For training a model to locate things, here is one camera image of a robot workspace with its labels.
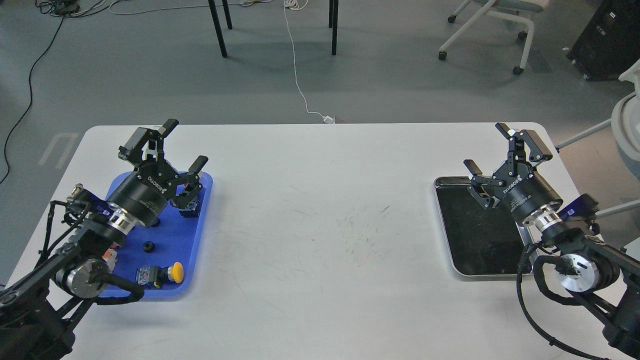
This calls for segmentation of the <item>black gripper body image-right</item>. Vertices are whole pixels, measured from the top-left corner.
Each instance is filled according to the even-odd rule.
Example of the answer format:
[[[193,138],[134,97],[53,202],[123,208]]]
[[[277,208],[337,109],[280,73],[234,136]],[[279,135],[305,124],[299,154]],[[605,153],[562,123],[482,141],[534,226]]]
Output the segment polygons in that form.
[[[509,210],[521,226],[529,226],[531,215],[540,208],[550,207],[558,211],[563,204],[558,193],[532,168],[500,168],[493,177],[493,184],[483,184],[482,188],[496,198],[498,205]]]

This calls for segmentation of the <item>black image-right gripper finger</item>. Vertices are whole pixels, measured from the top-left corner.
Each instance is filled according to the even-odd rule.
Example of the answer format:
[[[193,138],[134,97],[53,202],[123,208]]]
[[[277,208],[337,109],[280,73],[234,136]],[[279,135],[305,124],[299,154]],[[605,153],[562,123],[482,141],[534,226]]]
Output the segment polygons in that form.
[[[471,176],[470,185],[467,188],[471,196],[484,210],[494,209],[499,203],[499,199],[494,194],[494,189],[501,186],[501,180],[494,177],[485,177],[472,159],[465,159],[463,164]]]
[[[507,159],[500,171],[518,173],[520,165],[535,168],[538,164],[553,159],[553,153],[534,130],[510,129],[502,122],[496,123],[495,127],[509,141]]]

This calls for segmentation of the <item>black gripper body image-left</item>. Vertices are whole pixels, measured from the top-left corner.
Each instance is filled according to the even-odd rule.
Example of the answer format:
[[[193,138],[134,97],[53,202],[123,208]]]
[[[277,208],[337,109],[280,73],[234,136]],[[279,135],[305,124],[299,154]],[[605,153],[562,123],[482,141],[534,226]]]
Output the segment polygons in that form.
[[[147,164],[136,168],[107,197],[106,202],[132,215],[145,227],[151,226],[167,204],[184,208],[190,200],[175,198],[183,190],[182,184],[175,184],[178,171],[169,164]]]

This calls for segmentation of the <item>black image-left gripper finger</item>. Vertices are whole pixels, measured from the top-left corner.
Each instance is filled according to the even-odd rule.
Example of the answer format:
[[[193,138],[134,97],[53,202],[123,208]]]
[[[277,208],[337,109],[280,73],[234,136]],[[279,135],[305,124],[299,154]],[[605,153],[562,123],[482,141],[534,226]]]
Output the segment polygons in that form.
[[[202,190],[200,173],[208,161],[207,156],[199,155],[186,172],[177,174],[174,184],[183,185],[183,189],[174,198],[196,198],[198,196]]]
[[[135,168],[150,164],[167,164],[163,142],[178,124],[178,120],[170,118],[158,129],[138,127],[125,145],[119,146],[118,158],[129,162]]]

